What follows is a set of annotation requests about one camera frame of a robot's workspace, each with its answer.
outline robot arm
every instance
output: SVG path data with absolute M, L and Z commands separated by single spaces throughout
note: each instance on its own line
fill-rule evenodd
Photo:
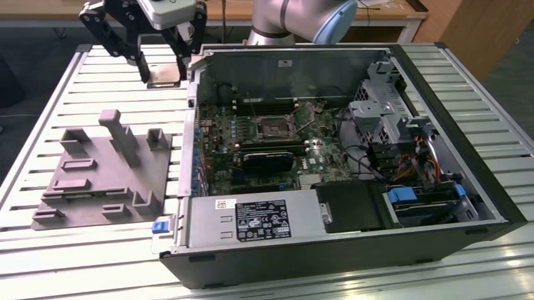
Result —
M 356 13 L 354 0 L 253 0 L 248 45 L 290 45 L 293 34 L 313 44 L 334 44 Z
M 334 44 L 350 26 L 356 8 L 354 0 L 253 0 L 248 45 L 290 45 L 293 34 L 313 44 Z M 112 30 L 106 14 L 125 27 L 125 39 Z M 160 34 L 176 55 L 180 78 L 174 85 L 186 80 L 184 59 L 200 52 L 205 30 L 202 1 L 101 0 L 95 4 L 85 3 L 78 17 L 109 55 L 124 56 L 128 64 L 137 67 L 144 83 L 150 79 L 150 71 L 140 37 Z M 185 22 L 193 27 L 189 43 L 176 27 Z
M 125 27 L 125 39 L 110 28 L 106 14 Z M 176 86 L 186 80 L 184 59 L 200 52 L 205 30 L 206 7 L 202 1 L 102 0 L 94 4 L 85 3 L 78 17 L 109 55 L 124 56 L 128 64 L 137 67 L 144 83 L 150 79 L 150 71 L 141 51 L 141 35 L 160 34 L 176 55 L 180 73 Z M 176 27 L 188 21 L 194 31 L 189 43 L 181 38 Z

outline blue tab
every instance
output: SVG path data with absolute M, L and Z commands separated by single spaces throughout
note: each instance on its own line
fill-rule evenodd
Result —
M 393 190 L 387 192 L 387 198 L 389 199 L 391 203 L 395 203 L 399 201 L 397 195 L 395 194 Z
M 152 224 L 152 233 L 168 233 L 168 221 L 156 221 Z
M 391 203 L 417 200 L 417 195 L 415 195 L 415 191 L 411 187 L 395 187 L 387 192 L 387 197 Z
M 461 198 L 465 195 L 464 187 L 460 184 L 456 184 L 453 188 L 456 190 L 457 196 Z

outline slotted metal table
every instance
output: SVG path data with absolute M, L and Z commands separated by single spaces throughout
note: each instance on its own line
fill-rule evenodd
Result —
M 79 46 L 35 127 L 0 187 L 0 299 L 483 299 L 534 297 L 532 141 L 447 49 L 403 45 L 437 98 L 483 157 L 529 223 L 497 240 L 480 242 L 439 262 L 326 276 L 185 289 L 152 244 L 150 223 L 50 231 L 29 229 L 51 177 L 65 128 L 97 126 L 102 109 L 118 109 L 134 134 L 172 134 L 164 213 L 177 210 L 185 86 L 146 90 L 136 67 L 101 46 Z M 149 64 L 172 64 L 166 46 L 142 48 Z M 419 113 L 424 113 L 409 92 Z

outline green circuit board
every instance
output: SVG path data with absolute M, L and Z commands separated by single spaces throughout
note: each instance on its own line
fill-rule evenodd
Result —
M 201 108 L 209 195 L 290 191 L 309 188 L 308 184 L 301 184 L 300 179 L 324 182 L 350 178 L 348 163 L 337 139 L 332 136 L 332 125 L 337 122 L 334 112 L 338 110 L 320 108 L 316 112 L 314 101 L 298 104 L 292 114 L 273 116 L 237 116 L 229 107 Z M 290 132 L 284 132 L 284 122 Z M 294 155 L 289 171 L 246 174 L 238 167 L 236 144 L 254 143 L 261 139 L 294 139 L 304 143 L 305 146 L 300 148 L 305 148 L 305 152 Z M 270 148 L 276 150 L 268 142 L 262 143 L 261 151 L 268 152 Z

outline power supply label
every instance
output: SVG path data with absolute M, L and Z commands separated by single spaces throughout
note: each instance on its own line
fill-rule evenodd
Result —
M 290 238 L 285 200 L 234 204 L 238 242 Z

